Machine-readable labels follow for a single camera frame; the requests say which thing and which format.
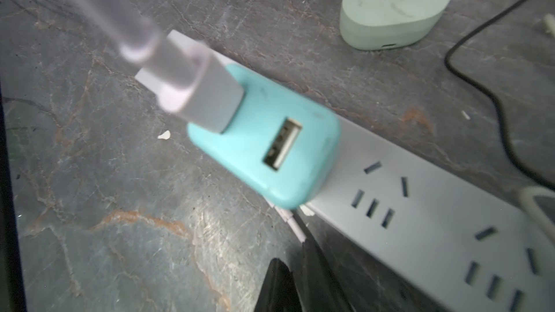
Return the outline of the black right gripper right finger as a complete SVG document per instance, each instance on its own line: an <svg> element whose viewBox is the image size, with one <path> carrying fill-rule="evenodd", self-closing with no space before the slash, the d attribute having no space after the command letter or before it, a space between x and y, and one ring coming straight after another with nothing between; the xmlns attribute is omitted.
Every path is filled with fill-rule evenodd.
<svg viewBox="0 0 555 312"><path fill-rule="evenodd" d="M300 271L301 300L306 311L355 311L315 237L300 216L294 219L306 236Z"/></svg>

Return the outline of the white power strip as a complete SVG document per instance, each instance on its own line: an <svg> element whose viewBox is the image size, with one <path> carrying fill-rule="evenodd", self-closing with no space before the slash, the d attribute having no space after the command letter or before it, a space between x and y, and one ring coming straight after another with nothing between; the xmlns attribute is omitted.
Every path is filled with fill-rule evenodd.
<svg viewBox="0 0 555 312"><path fill-rule="evenodd" d="M235 61L246 96L201 150L276 206L307 205L451 311L553 311L554 244L520 209Z"/></svg>

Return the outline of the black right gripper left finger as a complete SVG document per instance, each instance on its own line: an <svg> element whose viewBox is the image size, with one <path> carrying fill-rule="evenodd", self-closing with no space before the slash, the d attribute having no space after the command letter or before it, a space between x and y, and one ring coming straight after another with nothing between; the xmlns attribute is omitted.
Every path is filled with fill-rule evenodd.
<svg viewBox="0 0 555 312"><path fill-rule="evenodd" d="M254 312L302 312L293 275L279 258L270 261Z"/></svg>

